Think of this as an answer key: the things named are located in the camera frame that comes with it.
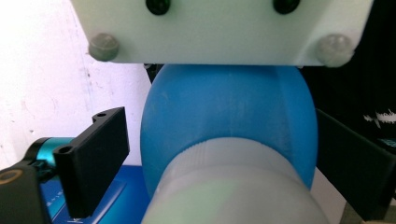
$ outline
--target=black bracket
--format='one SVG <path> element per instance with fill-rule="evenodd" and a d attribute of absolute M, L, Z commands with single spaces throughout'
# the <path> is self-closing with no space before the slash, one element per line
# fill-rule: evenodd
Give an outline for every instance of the black bracket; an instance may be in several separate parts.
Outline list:
<path fill-rule="evenodd" d="M 56 148 L 55 167 L 37 160 L 48 138 L 35 141 L 22 161 L 0 171 L 0 222 L 50 223 L 40 182 L 57 175 L 71 217 L 92 215 L 108 186 L 129 154 L 123 107 L 92 117 L 93 124 L 70 144 Z"/>
<path fill-rule="evenodd" d="M 396 189 L 394 149 L 317 110 L 318 168 L 364 220 L 381 220 Z"/>

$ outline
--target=mounting hole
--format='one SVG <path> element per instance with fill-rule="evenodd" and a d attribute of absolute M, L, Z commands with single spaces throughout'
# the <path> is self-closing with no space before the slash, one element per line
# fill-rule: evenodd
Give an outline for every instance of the mounting hole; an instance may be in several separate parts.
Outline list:
<path fill-rule="evenodd" d="M 72 150 L 72 147 L 63 147 L 58 150 L 59 153 L 68 153 Z"/>
<path fill-rule="evenodd" d="M 22 175 L 22 170 L 9 170 L 0 174 L 0 185 L 10 183 Z"/>
<path fill-rule="evenodd" d="M 277 13 L 286 15 L 293 12 L 300 4 L 300 0 L 274 0 L 273 5 Z"/>

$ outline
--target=white plastic block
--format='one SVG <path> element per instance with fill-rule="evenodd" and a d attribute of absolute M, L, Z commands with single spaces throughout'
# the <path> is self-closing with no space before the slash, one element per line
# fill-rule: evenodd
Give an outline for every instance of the white plastic block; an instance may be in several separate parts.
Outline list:
<path fill-rule="evenodd" d="M 114 63 L 321 65 L 315 56 L 326 35 L 356 47 L 373 0 L 304 0 L 278 14 L 272 0 L 172 0 L 162 16 L 144 0 L 72 0 L 88 40 L 113 35 Z"/>
<path fill-rule="evenodd" d="M 291 164 L 244 138 L 215 138 L 166 167 L 142 223 L 328 221 Z"/>

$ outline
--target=screw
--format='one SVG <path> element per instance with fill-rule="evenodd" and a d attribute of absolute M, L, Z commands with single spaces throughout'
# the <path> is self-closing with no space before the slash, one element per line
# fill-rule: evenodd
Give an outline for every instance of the screw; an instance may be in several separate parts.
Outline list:
<path fill-rule="evenodd" d="M 146 0 L 148 10 L 157 16 L 166 14 L 171 6 L 171 0 Z"/>
<path fill-rule="evenodd" d="M 273 0 L 275 11 L 282 15 L 293 12 L 299 4 L 300 0 Z"/>
<path fill-rule="evenodd" d="M 346 35 L 326 35 L 316 47 L 318 60 L 327 67 L 340 67 L 348 63 L 354 54 L 352 41 Z"/>
<path fill-rule="evenodd" d="M 88 47 L 90 55 L 100 62 L 115 59 L 119 53 L 119 42 L 112 35 L 99 34 L 91 39 Z"/>

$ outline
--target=white wall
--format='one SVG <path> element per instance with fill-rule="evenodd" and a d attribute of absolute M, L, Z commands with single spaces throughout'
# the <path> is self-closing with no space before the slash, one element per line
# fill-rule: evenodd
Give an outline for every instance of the white wall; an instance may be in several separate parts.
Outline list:
<path fill-rule="evenodd" d="M 68 0 L 14 0 L 0 7 L 0 169 L 19 161 L 36 139 L 76 136 L 91 116 L 125 106 L 140 164 L 139 131 L 149 79 L 142 64 L 99 63 L 87 53 Z M 312 190 L 332 224 L 345 200 L 317 173 Z"/>

